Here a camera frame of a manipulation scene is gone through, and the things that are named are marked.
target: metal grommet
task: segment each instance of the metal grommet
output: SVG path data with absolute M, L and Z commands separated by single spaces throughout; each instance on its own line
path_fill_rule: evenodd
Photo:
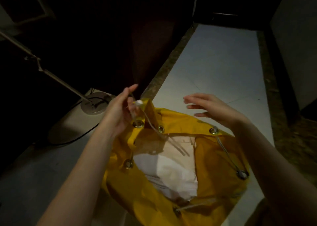
M 133 168 L 133 161 L 130 159 L 127 159 L 124 161 L 124 165 L 125 165 L 126 169 L 131 169 L 131 168 Z
M 217 127 L 213 127 L 213 128 L 209 129 L 209 133 L 212 134 L 212 135 L 217 135 L 218 132 L 219 132 L 219 130 L 218 130 Z
M 238 178 L 240 178 L 242 180 L 246 180 L 249 177 L 249 173 L 248 173 L 248 171 L 238 170 L 237 176 L 238 176 Z
M 181 216 L 180 211 L 178 210 L 178 208 L 174 207 L 173 208 L 173 212 L 175 213 L 176 217 L 179 218 Z
M 134 126 L 135 128 L 142 128 L 144 126 L 144 122 L 141 120 L 137 120 L 132 123 L 132 126 Z
M 163 126 L 158 126 L 158 129 L 159 129 L 158 131 L 160 133 L 164 133 L 164 131 L 165 131 Z

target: yellow bag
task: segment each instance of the yellow bag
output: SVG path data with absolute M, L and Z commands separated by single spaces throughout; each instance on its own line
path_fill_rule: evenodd
M 178 210 L 180 206 L 158 192 L 143 172 L 133 165 L 135 139 L 153 133 L 145 115 L 137 118 L 138 125 L 128 125 L 115 139 L 102 188 L 144 226 L 221 225 L 248 182 L 237 176 L 233 164 L 248 171 L 247 160 L 235 137 L 221 130 L 217 133 L 212 125 L 195 117 L 154 108 L 150 100 L 143 100 L 143 103 L 142 110 L 161 133 L 195 136 L 198 189 L 197 197 L 188 202 L 188 205 L 195 206 Z M 217 142 L 216 136 L 230 158 Z

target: electrical cord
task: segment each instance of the electrical cord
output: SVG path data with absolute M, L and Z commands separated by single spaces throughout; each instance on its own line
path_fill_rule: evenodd
M 103 98 L 101 98 L 101 97 L 91 97 L 90 99 L 101 99 L 101 100 L 103 100 L 104 102 L 109 103 L 109 102 L 107 102 L 105 99 L 103 99 Z M 72 109 L 74 109 L 76 106 L 78 106 L 81 102 L 82 102 L 82 101 L 78 102 L 78 103 L 75 104 L 73 107 L 71 107 L 68 112 L 70 112 Z M 81 139 L 82 137 L 84 137 L 85 135 L 87 135 L 89 132 L 91 132 L 92 130 L 94 130 L 98 125 L 99 125 L 99 123 L 98 123 L 97 125 L 95 125 L 93 128 L 89 129 L 89 130 L 88 130 L 87 132 L 85 132 L 83 135 L 81 135 L 81 136 L 77 137 L 76 139 L 71 140 L 71 141 L 69 141 L 69 142 L 66 142 L 66 143 L 56 143 L 56 144 L 54 144 L 54 143 L 50 143 L 49 141 L 47 141 L 47 143 L 48 143 L 50 146 L 54 146 L 54 147 L 57 147 L 57 148 L 64 147 L 64 146 L 66 146 L 66 145 L 69 145 L 69 144 L 74 143 L 75 141 Z

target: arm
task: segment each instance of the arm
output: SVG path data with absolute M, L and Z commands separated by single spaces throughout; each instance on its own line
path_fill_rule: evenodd
M 204 109 L 210 117 L 232 130 L 270 204 L 286 225 L 317 225 L 317 189 L 268 142 L 240 112 L 214 95 L 185 96 L 189 109 Z
M 113 99 L 99 126 L 90 137 L 70 175 L 50 203 L 37 225 L 88 225 L 93 215 L 102 177 L 108 163 L 112 142 L 123 132 L 134 110 L 128 97 L 133 85 Z

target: round base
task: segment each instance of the round base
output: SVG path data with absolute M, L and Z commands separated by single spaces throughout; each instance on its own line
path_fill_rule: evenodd
M 104 92 L 95 92 L 87 97 L 94 106 L 88 101 L 82 101 L 80 106 L 82 111 L 88 115 L 98 115 L 104 112 L 111 101 L 111 97 Z

